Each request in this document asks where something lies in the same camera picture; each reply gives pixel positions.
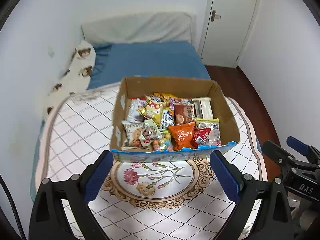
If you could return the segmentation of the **clear yellow-edged packet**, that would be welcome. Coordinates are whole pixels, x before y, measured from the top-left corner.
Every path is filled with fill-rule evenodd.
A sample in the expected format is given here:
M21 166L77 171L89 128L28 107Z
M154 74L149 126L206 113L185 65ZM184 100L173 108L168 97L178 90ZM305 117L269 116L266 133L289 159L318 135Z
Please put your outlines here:
M205 144L221 146L221 136L220 136L220 120L216 119L201 119L195 118L196 128L209 128Z

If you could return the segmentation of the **red chocolate packet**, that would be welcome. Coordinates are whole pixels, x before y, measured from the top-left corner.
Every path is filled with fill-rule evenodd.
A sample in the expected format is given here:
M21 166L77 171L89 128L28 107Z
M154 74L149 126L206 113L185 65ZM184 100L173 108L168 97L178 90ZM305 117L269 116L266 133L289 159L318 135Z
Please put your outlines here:
M193 137L190 141L191 145L195 148L198 148L201 145L205 145L207 143L208 135L210 132L210 128L195 128Z

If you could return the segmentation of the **white wafer packet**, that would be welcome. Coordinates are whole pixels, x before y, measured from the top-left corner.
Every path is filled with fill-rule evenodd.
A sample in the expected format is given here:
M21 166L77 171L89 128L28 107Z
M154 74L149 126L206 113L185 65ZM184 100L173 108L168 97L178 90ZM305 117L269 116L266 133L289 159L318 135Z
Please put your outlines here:
M200 119L212 120L213 112L211 108L211 98L193 98L192 99L194 108L195 108L195 116Z

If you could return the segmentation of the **brown biscuit packet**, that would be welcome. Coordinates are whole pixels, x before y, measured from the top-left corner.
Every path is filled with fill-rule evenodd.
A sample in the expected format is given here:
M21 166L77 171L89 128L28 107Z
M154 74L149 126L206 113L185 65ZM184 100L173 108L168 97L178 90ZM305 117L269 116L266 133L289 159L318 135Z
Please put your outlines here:
M193 105L191 103L175 103L174 119L175 125L182 125L195 121Z

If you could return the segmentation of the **colourful candy bag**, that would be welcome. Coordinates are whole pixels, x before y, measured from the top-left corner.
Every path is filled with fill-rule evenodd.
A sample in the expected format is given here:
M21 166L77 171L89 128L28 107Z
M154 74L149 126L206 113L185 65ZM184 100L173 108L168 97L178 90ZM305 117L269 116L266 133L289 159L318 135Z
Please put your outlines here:
M164 131L160 139L153 141L152 146L154 151L172 151L171 133Z

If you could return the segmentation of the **cookie picture packet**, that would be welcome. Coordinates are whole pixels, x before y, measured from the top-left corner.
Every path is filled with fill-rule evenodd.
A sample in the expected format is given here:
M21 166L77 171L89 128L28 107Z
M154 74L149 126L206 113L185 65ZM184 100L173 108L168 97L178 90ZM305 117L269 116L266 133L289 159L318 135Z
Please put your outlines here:
M126 139L122 148L129 149L142 147L139 136L142 133L144 124L142 122L129 122L125 120L122 121L122 124L126 134Z

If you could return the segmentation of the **yellow snack packet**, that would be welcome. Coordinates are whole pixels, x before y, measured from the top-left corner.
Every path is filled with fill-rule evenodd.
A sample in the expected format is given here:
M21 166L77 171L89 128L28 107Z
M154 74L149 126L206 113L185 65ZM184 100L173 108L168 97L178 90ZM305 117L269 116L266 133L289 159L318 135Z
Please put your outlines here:
M163 109L165 107L164 102L160 97L150 94L145 96L145 101L145 106L137 109L138 113L147 119L152 119L156 125L160 126Z

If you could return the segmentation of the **yellow Sedaap noodle packet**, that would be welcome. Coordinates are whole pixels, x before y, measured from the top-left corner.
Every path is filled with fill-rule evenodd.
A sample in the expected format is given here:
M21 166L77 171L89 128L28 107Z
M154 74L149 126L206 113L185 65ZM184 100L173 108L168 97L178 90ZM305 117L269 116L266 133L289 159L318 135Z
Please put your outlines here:
M169 126L174 125L174 99L169 98L165 102L165 107L162 111L160 129L168 129Z

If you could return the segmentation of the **white checked floral quilt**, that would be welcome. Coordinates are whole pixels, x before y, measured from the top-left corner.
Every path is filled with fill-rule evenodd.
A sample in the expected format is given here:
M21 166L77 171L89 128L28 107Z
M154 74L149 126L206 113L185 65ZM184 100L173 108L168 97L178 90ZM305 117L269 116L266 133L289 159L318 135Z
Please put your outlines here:
M119 84L71 96L48 117L34 185L82 173L110 147ZM213 239L235 208L208 157L163 162L116 159L93 216L111 239Z

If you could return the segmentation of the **blue green cardboard box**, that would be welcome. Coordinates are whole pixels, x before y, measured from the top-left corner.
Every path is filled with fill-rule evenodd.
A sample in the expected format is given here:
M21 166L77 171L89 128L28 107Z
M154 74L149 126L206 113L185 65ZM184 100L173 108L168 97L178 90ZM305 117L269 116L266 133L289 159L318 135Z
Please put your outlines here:
M125 77L113 111L110 149L121 162L169 162L226 153L240 142L213 80Z

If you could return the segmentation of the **blue bed sheet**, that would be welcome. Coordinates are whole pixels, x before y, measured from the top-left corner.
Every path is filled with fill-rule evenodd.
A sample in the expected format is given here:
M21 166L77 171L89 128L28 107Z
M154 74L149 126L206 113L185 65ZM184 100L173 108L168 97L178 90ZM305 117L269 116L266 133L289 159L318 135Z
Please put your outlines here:
M63 99L42 121L34 154L32 197L41 177L65 178L72 162L108 149L113 110L124 77L210 78L195 48L185 41L92 46L96 58L88 88Z

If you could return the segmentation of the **bear pattern white pillow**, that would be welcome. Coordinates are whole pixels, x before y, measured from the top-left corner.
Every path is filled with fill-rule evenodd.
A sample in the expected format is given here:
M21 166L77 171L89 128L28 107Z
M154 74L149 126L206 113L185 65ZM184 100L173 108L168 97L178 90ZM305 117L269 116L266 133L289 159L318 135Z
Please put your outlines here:
M96 52L93 46L82 40L75 48L71 63L61 79L53 86L44 101L43 120L57 109L63 99L72 94L84 92L91 81Z

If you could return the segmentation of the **white door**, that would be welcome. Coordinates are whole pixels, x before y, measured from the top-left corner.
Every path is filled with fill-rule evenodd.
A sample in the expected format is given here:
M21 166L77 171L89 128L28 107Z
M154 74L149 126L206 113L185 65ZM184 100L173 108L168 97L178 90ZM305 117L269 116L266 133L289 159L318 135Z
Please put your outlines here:
M205 65L235 67L249 35L257 0L208 0L201 41ZM220 20L210 21L212 11Z

